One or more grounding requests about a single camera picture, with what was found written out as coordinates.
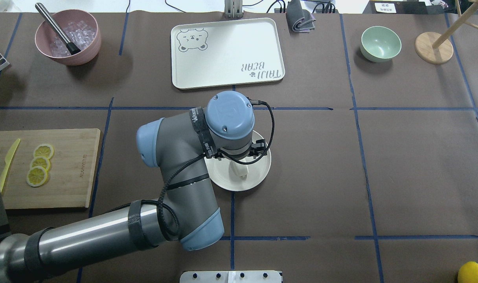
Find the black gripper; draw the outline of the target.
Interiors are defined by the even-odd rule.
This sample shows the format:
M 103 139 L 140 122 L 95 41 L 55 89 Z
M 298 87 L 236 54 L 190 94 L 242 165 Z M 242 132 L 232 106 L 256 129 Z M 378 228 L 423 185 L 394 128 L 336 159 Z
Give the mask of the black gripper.
M 248 155 L 249 155 L 249 151 L 241 152 L 241 153 L 238 153 L 238 154 L 232 154 L 231 151 L 218 150 L 217 153 L 214 154 L 213 157 L 216 158 L 216 159 L 228 159 L 228 160 L 236 162 L 236 161 L 243 160 Z

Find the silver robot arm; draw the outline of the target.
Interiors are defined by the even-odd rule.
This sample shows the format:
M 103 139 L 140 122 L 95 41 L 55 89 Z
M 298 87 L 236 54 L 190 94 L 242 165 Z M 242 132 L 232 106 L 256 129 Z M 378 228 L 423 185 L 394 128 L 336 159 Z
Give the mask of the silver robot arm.
M 0 193 L 0 283 L 42 281 L 171 241 L 188 251 L 216 243 L 224 227 L 205 159 L 240 164 L 246 156 L 266 155 L 270 143 L 252 142 L 255 105 L 266 102 L 223 91 L 206 107 L 141 126 L 138 152 L 164 181 L 155 200 L 135 200 L 28 236 L 11 233 Z

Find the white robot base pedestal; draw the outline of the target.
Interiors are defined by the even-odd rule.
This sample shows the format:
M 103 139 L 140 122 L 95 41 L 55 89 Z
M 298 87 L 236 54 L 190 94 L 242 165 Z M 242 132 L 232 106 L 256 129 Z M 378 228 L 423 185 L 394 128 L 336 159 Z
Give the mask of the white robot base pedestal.
M 213 270 L 183 272 L 180 283 L 282 283 L 276 270 Z

